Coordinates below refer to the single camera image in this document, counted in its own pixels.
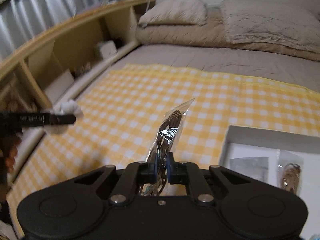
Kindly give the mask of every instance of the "bed frame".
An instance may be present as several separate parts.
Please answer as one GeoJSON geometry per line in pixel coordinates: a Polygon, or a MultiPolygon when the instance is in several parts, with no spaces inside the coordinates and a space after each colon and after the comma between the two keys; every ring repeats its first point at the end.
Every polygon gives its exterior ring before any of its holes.
{"type": "MultiPolygon", "coordinates": [[[[156,0],[124,0],[102,5],[56,25],[26,42],[0,63],[0,101],[11,89],[22,85],[40,109],[58,108],[62,102],[75,99],[97,76],[139,46],[135,38],[138,20],[156,0]],[[96,57],[98,42],[120,38],[116,54],[106,60],[96,57]],[[44,89],[67,69],[75,70],[90,62],[92,70],[78,79],[52,104],[44,89]]],[[[8,178],[14,182],[18,172],[44,135],[43,129],[24,134],[19,146],[15,172],[8,178]]]]}

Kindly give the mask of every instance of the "curtain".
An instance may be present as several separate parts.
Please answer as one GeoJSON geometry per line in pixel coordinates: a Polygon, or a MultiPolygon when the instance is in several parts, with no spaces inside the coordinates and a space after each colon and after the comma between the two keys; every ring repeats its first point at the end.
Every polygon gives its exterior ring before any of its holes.
{"type": "Polygon", "coordinates": [[[7,0],[0,6],[0,61],[37,34],[90,8],[118,0],[7,0]]]}

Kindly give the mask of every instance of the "wooden shelf top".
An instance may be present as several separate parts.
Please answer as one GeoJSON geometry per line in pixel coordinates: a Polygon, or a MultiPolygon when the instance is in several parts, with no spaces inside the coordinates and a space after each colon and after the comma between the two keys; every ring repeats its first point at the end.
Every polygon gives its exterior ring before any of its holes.
{"type": "Polygon", "coordinates": [[[12,52],[3,62],[0,63],[0,80],[2,80],[8,73],[10,73],[18,65],[19,61],[24,60],[26,57],[28,57],[28,55],[37,51],[45,44],[63,35],[64,33],[89,21],[102,17],[108,13],[112,13],[123,8],[143,4],[148,1],[154,2],[156,0],[123,0],[107,5],[102,5],[98,8],[85,11],[82,14],[77,14],[64,22],[57,24],[46,31],[43,31],[36,37],[20,46],[18,49],[12,52]]]}

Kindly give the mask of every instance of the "beige bed sheet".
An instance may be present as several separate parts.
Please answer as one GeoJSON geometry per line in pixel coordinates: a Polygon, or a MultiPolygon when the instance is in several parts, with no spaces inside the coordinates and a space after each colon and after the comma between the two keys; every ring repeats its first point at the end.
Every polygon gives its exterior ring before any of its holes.
{"type": "Polygon", "coordinates": [[[320,62],[269,52],[163,44],[144,45],[113,64],[108,71],[121,69],[127,63],[156,63],[264,77],[320,92],[320,62]]]}
{"type": "Polygon", "coordinates": [[[211,48],[231,48],[273,52],[309,60],[320,61],[320,54],[292,49],[284,45],[266,42],[250,42],[231,44],[227,41],[225,27],[223,25],[221,11],[215,9],[208,14],[207,23],[198,25],[148,25],[138,27],[137,39],[145,45],[148,44],[172,44],[211,48]]]}

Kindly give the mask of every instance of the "pillow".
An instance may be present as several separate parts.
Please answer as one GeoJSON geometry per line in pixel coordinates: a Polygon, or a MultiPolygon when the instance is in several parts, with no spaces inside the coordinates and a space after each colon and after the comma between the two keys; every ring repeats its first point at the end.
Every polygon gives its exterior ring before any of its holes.
{"type": "Polygon", "coordinates": [[[167,0],[141,16],[139,25],[204,25],[206,19],[206,6],[201,0],[167,0]]]}
{"type": "Polygon", "coordinates": [[[320,22],[309,11],[286,4],[225,0],[221,4],[227,41],[267,42],[320,53],[320,22]]]}

